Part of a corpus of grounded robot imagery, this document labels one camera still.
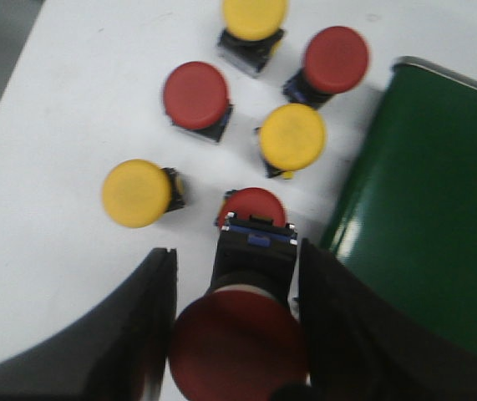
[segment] white table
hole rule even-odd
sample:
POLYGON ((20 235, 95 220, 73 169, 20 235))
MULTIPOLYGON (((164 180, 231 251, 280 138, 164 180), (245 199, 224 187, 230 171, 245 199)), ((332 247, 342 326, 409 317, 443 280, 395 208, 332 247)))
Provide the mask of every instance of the white table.
MULTIPOLYGON (((216 0, 44 4, 0 103, 0 361, 87 312, 155 246, 178 249, 180 312, 209 283, 226 190, 273 191, 300 237, 317 240, 398 56, 477 79, 475 0, 291 0, 283 27, 283 45, 255 80, 216 56, 216 0), (368 40, 368 75, 321 109, 321 159, 294 180, 268 180, 251 131, 285 103, 281 85, 308 39, 332 25, 368 40), (174 130, 163 112, 167 74, 191 60, 213 63, 230 85, 235 112, 220 145, 174 130), (132 158, 182 172, 188 206, 146 228, 113 223, 100 187, 132 158)), ((169 374, 161 399, 181 399, 169 374)))

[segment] yellow button cap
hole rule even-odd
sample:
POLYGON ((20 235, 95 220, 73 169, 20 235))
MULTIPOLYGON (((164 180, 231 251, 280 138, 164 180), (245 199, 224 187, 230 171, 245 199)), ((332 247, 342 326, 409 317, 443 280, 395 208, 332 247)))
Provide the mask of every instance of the yellow button cap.
POLYGON ((271 112, 259 130, 266 161, 282 171, 300 170, 323 151, 327 130, 322 116, 304 104, 286 104, 271 112))
POLYGON ((269 38, 282 24, 287 0, 224 0, 223 18, 236 38, 256 41, 269 38))
POLYGON ((103 206, 119 224, 131 228, 157 221, 171 201, 167 174, 147 160, 128 160, 117 165, 103 184, 103 206))

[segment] red button cap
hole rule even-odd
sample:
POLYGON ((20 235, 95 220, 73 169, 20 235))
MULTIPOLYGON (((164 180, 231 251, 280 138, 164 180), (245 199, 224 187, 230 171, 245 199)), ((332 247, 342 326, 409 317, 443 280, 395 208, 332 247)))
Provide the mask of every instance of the red button cap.
POLYGON ((190 401, 259 401, 287 383, 305 383, 302 329, 268 297, 213 292, 175 323, 170 371, 190 401))
POLYGON ((308 83, 326 94, 340 94, 357 85, 368 68, 368 47, 351 28, 322 30, 307 46, 303 72, 308 83))
POLYGON ((226 81, 210 64, 182 64, 165 82, 165 112, 183 128, 210 127, 223 117, 228 106, 226 81))
POLYGON ((223 226, 227 213, 234 211, 238 218, 249 219, 250 215, 269 217, 273 225, 284 227, 287 214, 281 201, 270 191, 262 188, 245 188, 238 190, 226 200, 218 215, 218 227, 223 226))

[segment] green object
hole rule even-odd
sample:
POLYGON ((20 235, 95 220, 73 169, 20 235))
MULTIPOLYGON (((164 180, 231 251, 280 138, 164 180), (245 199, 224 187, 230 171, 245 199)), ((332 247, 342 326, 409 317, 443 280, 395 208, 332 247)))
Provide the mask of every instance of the green object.
POLYGON ((477 82, 418 58, 393 70, 321 247, 477 354, 477 82))

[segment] white surface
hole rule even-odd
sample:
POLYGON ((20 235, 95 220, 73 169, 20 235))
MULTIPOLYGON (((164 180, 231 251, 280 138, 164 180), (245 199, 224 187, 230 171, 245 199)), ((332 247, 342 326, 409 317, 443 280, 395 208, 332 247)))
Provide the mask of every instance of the white surface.
MULTIPOLYGON (((85 313, 155 246, 178 249, 180 312, 208 285, 212 221, 226 190, 273 191, 300 237, 318 239, 394 58, 427 58, 477 79, 475 0, 293 0, 283 44, 257 80, 216 56, 219 7, 216 0, 43 6, 0 103, 0 361, 85 313), (307 40, 339 24, 368 40, 367 78, 321 109, 329 130, 322 158, 292 181, 268 180, 251 131, 284 104, 280 87, 307 40), (175 131, 163 113, 167 74, 191 60, 213 63, 228 79, 235 112, 220 145, 175 131), (100 186, 131 158, 178 169, 189 205, 146 228, 114 224, 100 186)), ((161 399, 180 399, 169 375, 161 399)))

